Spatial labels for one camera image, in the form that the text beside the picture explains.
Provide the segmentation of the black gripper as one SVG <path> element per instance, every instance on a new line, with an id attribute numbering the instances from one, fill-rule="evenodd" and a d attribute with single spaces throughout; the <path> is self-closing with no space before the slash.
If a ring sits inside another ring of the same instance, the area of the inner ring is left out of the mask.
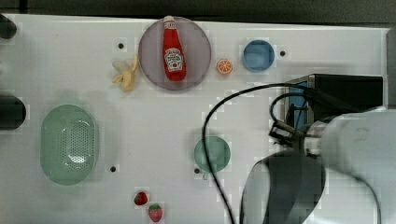
<path id="1" fill-rule="evenodd" d="M 304 140 L 308 134 L 282 121 L 275 121 L 270 129 L 269 136 L 281 146 L 293 147 L 298 145 L 301 140 Z"/>

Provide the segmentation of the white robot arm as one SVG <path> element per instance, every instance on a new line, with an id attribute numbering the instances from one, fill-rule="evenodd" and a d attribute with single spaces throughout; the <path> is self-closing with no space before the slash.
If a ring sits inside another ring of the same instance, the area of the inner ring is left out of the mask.
<path id="1" fill-rule="evenodd" d="M 256 162 L 238 224 L 395 224 L 395 112 L 316 122 L 301 149 Z"/>

